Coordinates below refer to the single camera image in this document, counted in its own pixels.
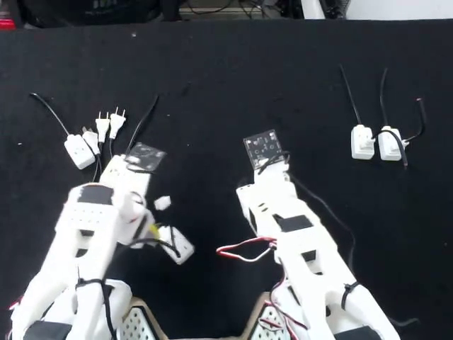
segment black cable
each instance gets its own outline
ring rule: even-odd
[[[250,13],[247,13],[246,9],[244,8],[243,6],[243,2],[245,0],[238,0],[238,3],[239,3],[239,7],[241,7],[242,11],[244,12],[244,14],[249,18],[249,19],[252,19],[252,15]]]
[[[69,136],[69,131],[68,129],[66,129],[66,127],[64,126],[63,122],[61,119],[59,119],[57,113],[54,111],[54,109],[52,108],[52,106],[50,106],[50,104],[43,98],[41,97],[39,94],[37,93],[34,93],[34,92],[31,92],[30,93],[30,96],[31,98],[34,98],[35,100],[39,101],[42,105],[44,105],[44,107],[46,107],[46,109],[48,109],[48,111],[50,111],[51,114],[54,115],[54,117],[58,120],[58,123],[62,126],[63,130],[66,132],[66,134]]]
[[[382,113],[382,120],[384,122],[384,126],[389,126],[389,119],[387,117],[387,112],[385,110],[385,104],[384,104],[384,89],[385,89],[385,81],[387,79],[387,71],[389,69],[385,68],[384,73],[382,73],[382,78],[381,78],[381,86],[379,90],[379,102],[381,103],[381,113]]]
[[[152,103],[151,107],[149,108],[149,110],[144,114],[144,116],[142,117],[142,119],[139,121],[139,123],[137,124],[137,127],[135,128],[135,131],[134,133],[132,134],[132,137],[130,138],[130,141],[129,141],[129,145],[127,146],[127,149],[126,149],[126,152],[125,154],[129,154],[130,150],[132,149],[132,145],[135,143],[135,139],[137,138],[139,132],[140,132],[140,128],[142,127],[143,123],[145,120],[148,119],[148,117],[154,112],[154,110],[156,109],[157,107],[157,103],[159,101],[159,95],[157,95],[154,99],[154,102]]]
[[[281,156],[283,156],[285,158],[285,163],[289,162],[289,152],[288,151],[282,151],[281,153],[275,154],[274,156],[269,158],[266,161],[266,163],[264,163],[264,165],[258,171],[258,175],[261,175],[263,173],[263,171],[265,171],[268,166],[270,166],[277,158],[280,158]]]
[[[331,207],[327,204],[327,202],[325,200],[323,200],[321,197],[316,195],[313,191],[308,189],[299,179],[294,177],[294,175],[291,174],[289,171],[287,172],[287,174],[288,174],[288,176],[291,178],[291,180],[294,182],[294,184],[296,186],[298,186],[300,189],[305,191],[305,193],[308,194],[309,196],[311,196],[313,199],[315,199],[318,202],[320,202],[320,204],[322,204],[324,206],[324,208],[331,215],[331,217],[333,217],[333,219],[344,230],[346,230],[350,234],[351,239],[352,239],[352,246],[351,246],[351,249],[350,249],[349,254],[348,254],[348,267],[349,267],[349,270],[351,271],[351,273],[354,274],[354,250],[355,250],[356,241],[355,241],[355,235],[352,232],[352,230],[342,220],[340,220],[340,218],[333,212],[333,210],[331,209]]]
[[[107,319],[107,328],[112,336],[113,340],[117,340],[115,329],[113,328],[112,323],[112,315],[110,311],[110,299],[108,296],[107,286],[105,285],[105,279],[100,278],[93,278],[91,280],[84,280],[83,278],[79,278],[76,284],[76,289],[79,287],[84,287],[85,285],[90,285],[92,283],[98,283],[101,285],[102,296],[104,298],[104,305],[105,305],[105,318]]]
[[[414,136],[405,139],[404,140],[405,142],[410,142],[411,140],[414,140],[415,138],[420,137],[421,135],[423,135],[423,133],[425,133],[425,130],[426,130],[425,104],[423,103],[422,98],[417,98],[417,103],[418,103],[418,107],[419,107],[418,112],[420,114],[420,129],[418,130],[418,132],[416,134],[414,134]]]
[[[219,13],[221,11],[223,11],[224,9],[227,9],[228,7],[231,6],[231,4],[233,3],[234,0],[229,0],[225,5],[223,5],[222,7],[218,8],[218,9],[215,9],[213,11],[204,11],[204,12],[198,12],[196,11],[195,9],[193,9],[192,7],[192,4],[190,3],[190,1],[188,0],[187,1],[187,6],[188,8],[190,9],[190,11],[194,14],[197,14],[199,16],[202,16],[204,14],[213,14],[213,13]]]
[[[406,169],[408,167],[408,157],[406,156],[406,151],[404,150],[403,142],[399,139],[398,135],[395,132],[390,131],[390,130],[381,130],[372,137],[372,140],[384,132],[387,132],[390,135],[394,136],[396,143],[398,144],[398,148],[399,148],[399,152],[401,154],[401,159],[403,160],[404,168]]]
[[[175,232],[173,231],[173,227],[172,226],[169,226],[169,228],[170,228],[171,245],[176,249]],[[181,257],[181,254],[179,254],[179,251],[177,249],[176,249],[176,252],[175,252],[176,256],[178,258]]]
[[[352,109],[354,110],[355,117],[357,118],[357,124],[361,125],[362,124],[362,120],[360,119],[359,110],[357,109],[357,106],[355,105],[355,102],[354,102],[354,98],[352,97],[352,91],[351,91],[351,88],[349,86],[348,78],[346,77],[345,69],[343,69],[342,64],[339,64],[338,67],[340,67],[340,73],[341,73],[343,81],[344,81],[344,83],[346,85],[346,90],[348,91],[349,101],[351,102]]]
[[[135,172],[136,174],[150,174],[150,175],[156,174],[154,171],[151,171],[151,170],[138,169],[137,166],[134,164],[126,165],[126,169],[129,171]]]
[[[113,138],[108,139],[108,151],[110,152],[110,159],[113,158]]]
[[[133,247],[133,246],[135,246],[137,244],[141,244],[141,243],[157,243],[157,244],[160,244],[161,246],[167,247],[168,249],[174,251],[176,256],[180,257],[180,252],[173,245],[171,245],[171,244],[169,244],[169,243],[167,243],[165,241],[162,241],[161,239],[154,239],[152,237],[147,237],[147,238],[143,238],[143,239],[135,239],[134,241],[129,243],[125,248],[122,248],[118,253],[116,253],[116,255],[112,258],[112,261],[108,264],[108,266],[107,266],[107,268],[105,270],[105,275],[104,275],[104,277],[102,279],[94,278],[94,279],[91,279],[91,280],[84,280],[83,278],[79,278],[79,281],[76,284],[76,288],[83,287],[85,285],[89,285],[89,284],[92,284],[92,283],[98,283],[98,284],[101,285],[101,290],[102,290],[103,299],[104,299],[104,305],[105,305],[105,318],[107,319],[107,327],[108,327],[108,330],[109,330],[110,335],[112,336],[113,340],[117,340],[117,337],[116,337],[115,329],[113,328],[112,316],[111,316],[111,311],[110,311],[110,300],[109,300],[108,292],[107,292],[107,289],[106,289],[107,287],[105,285],[107,272],[108,272],[108,269],[110,268],[112,262],[115,259],[117,259],[119,256],[121,256],[130,247]]]

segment perforated metal plate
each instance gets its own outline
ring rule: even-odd
[[[290,340],[289,333],[285,327],[285,323],[277,313],[277,310],[274,307],[266,306],[263,308],[261,315],[258,319],[267,319],[271,322],[279,324],[282,329],[274,329],[273,331],[266,329],[258,323],[258,320],[255,323],[253,331],[251,332],[250,337],[248,340]]]
[[[139,307],[133,307],[118,330],[118,340],[157,340],[147,317]]]

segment black fabric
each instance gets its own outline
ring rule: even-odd
[[[253,236],[235,194],[252,174],[242,139],[275,128],[292,173],[356,234],[357,280],[389,316],[420,318],[401,338],[451,339],[452,30],[451,21],[276,21],[1,33],[0,305],[25,290],[69,189],[94,172],[76,169],[62,129],[28,92],[51,96],[72,132],[93,126],[99,110],[126,108],[119,152],[159,92],[140,142],[168,156],[147,198],[171,196],[161,219],[187,236],[195,254],[177,266],[161,249],[131,249],[110,277],[131,285],[170,338],[240,334],[260,293],[278,282],[271,256],[242,263],[215,255],[216,247]],[[425,98],[428,128],[408,146],[407,170],[379,154],[351,159],[355,116],[339,62],[373,131],[382,121],[384,67],[390,123],[403,136],[418,126],[415,98]],[[349,234],[307,202],[345,256]],[[9,313],[2,313],[5,329]]]

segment electrical adapter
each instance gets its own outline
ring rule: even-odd
[[[351,154],[354,159],[371,159],[374,156],[373,133],[369,127],[356,125],[351,131]]]
[[[80,135],[68,135],[66,142],[64,142],[64,147],[66,147],[72,161],[80,170],[95,161],[93,152],[91,152],[90,147]]]
[[[397,138],[401,141],[404,148],[409,144],[408,142],[401,139],[401,135],[398,129],[386,125],[382,127],[381,131],[392,131]],[[401,152],[398,147],[398,142],[395,137],[390,133],[380,133],[378,136],[379,152],[383,161],[399,161],[401,160]]]
[[[98,146],[98,134],[96,132],[93,132],[91,129],[87,130],[85,127],[82,128],[83,135],[82,138],[85,140],[86,144],[91,148],[91,151],[95,155],[98,155],[101,153],[99,150]]]
[[[175,227],[160,227],[159,234],[161,236],[161,241],[171,244],[178,250],[179,254],[176,254],[173,250],[167,248],[166,246],[162,247],[177,264],[183,264],[194,253],[194,246]]]

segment wire bundle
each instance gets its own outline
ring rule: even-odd
[[[232,250],[239,246],[242,246],[243,244],[256,243],[256,242],[262,242],[262,241],[269,242],[269,248],[267,248],[263,253],[261,253],[254,259],[247,259],[241,255],[230,253],[229,251],[227,251],[227,250]],[[259,261],[261,258],[263,258],[266,254],[270,253],[272,250],[275,249],[276,241],[277,240],[272,237],[255,237],[253,239],[247,239],[246,241],[242,241],[238,244],[232,244],[229,246],[221,246],[221,247],[217,248],[216,254],[220,255],[220,256],[228,257],[230,259],[241,260],[244,262],[256,262],[256,261]]]

